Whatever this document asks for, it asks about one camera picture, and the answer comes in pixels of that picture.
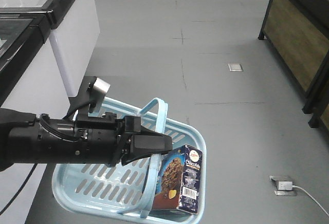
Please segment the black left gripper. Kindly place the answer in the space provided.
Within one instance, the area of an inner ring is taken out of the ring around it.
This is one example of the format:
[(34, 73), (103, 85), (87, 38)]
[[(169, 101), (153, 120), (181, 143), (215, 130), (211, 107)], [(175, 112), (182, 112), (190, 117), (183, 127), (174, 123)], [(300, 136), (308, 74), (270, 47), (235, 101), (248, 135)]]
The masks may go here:
[(77, 114), (75, 129), (82, 137), (83, 163), (127, 165), (173, 149), (170, 136), (141, 126), (139, 116), (118, 119), (111, 112), (106, 112), (104, 117)]

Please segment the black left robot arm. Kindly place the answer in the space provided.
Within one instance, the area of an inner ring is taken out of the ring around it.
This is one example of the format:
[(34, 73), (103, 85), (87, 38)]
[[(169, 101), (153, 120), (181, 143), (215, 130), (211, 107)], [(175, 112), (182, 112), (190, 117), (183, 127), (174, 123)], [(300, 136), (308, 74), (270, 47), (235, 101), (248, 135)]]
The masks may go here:
[(78, 114), (72, 121), (1, 109), (1, 171), (15, 163), (127, 165), (172, 149), (170, 136), (145, 128), (138, 116)]

